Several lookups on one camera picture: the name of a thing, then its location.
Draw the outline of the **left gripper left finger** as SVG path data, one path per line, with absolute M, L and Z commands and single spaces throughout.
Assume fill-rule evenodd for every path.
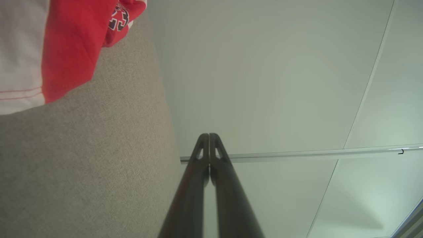
M 186 165 L 159 238 L 202 238 L 204 188 L 210 178 L 210 135 L 201 134 Z

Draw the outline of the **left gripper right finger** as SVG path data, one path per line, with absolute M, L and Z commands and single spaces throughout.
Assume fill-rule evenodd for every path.
M 252 207 L 218 134 L 210 134 L 210 170 L 215 186 L 220 238 L 263 238 Z

